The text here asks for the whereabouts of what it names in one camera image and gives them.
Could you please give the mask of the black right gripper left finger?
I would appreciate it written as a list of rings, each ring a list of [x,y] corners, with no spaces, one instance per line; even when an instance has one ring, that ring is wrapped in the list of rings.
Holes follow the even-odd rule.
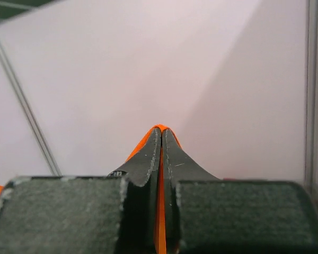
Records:
[[[122,219],[116,253],[154,253],[157,181],[161,129],[151,128],[127,158],[109,174],[127,184],[122,194]]]

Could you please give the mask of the orange t-shirt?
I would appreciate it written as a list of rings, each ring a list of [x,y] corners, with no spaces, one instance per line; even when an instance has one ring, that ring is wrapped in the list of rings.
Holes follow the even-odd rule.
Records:
[[[163,151],[157,181],[155,252],[166,253]],[[21,176],[0,191],[0,253],[116,253],[121,177]]]

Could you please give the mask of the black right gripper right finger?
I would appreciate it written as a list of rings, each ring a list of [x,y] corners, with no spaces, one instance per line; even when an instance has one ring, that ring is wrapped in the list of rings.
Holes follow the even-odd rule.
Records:
[[[180,218],[176,201],[178,181],[219,179],[203,169],[181,148],[169,128],[162,133],[162,151],[166,249],[168,253],[177,253],[180,238]]]

